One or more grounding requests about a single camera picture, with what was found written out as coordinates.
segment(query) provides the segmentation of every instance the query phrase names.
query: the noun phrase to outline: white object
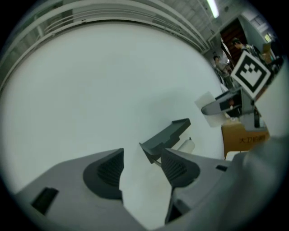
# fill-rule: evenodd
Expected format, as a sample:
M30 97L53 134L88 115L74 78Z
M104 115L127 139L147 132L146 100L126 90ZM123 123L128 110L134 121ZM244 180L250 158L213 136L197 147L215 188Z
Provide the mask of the white object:
M214 18L217 18L219 16L219 11L215 0L207 0L207 2L211 8Z
M266 127L265 121L263 120L262 117L259 118L259 124L260 124L261 128L265 128Z
M240 151L230 151L227 153L226 161L232 161L236 154L240 153Z
M225 93L229 90L224 84L220 83L220 85L221 85L221 90L223 93Z
M255 98L270 77L270 71L254 56L243 52L231 77L244 88L251 98Z
M192 153L195 148L195 143L191 139L187 139L179 148L178 151Z
M195 101L195 104L200 109L200 113L202 114L201 112L202 107L214 101L215 101L214 96L210 92L206 92L204 95L202 95ZM217 115L203 115L203 116L205 117L211 128L221 126L227 119L224 113L220 113Z

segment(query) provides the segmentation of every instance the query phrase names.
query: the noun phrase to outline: wall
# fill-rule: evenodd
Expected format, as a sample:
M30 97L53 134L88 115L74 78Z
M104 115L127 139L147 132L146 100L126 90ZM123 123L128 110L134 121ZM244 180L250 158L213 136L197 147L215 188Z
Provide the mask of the wall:
M59 162L124 148L124 205L145 227L162 226L171 187L139 142L190 118L181 140L191 136L195 154L224 158L220 127L210 128L194 104L207 91L222 93L208 62L163 32L101 23L56 37L16 69L1 97L9 190Z
M242 15L248 20L252 21L255 17L259 16L263 19L264 23L260 26L255 26L251 23L260 33L269 29L269 24L267 23L266 19L262 16L262 14L251 4L247 3L246 9L242 12Z
M285 59L273 83L256 103L270 136L282 137L289 134L289 62Z
M260 34L260 32L242 15L238 17L241 26L244 30L245 36L247 38L248 44L255 45L260 52L263 50L263 44L267 43L265 38Z

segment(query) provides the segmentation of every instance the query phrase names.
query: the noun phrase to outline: railing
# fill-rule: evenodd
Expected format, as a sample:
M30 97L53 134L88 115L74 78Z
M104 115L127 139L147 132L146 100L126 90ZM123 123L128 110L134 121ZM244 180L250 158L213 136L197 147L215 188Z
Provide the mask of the railing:
M121 20L142 23L185 40L199 52L209 48L178 12L158 0L53 0L38 6L13 35L0 59L0 91L17 65L45 40L84 23Z

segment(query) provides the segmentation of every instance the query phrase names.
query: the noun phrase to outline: ceiling light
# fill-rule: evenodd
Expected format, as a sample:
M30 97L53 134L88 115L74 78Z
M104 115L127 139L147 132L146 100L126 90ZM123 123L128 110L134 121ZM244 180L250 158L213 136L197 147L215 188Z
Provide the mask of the ceiling light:
M217 18L219 16L219 12L215 0L207 0L207 2L209 3L214 18Z

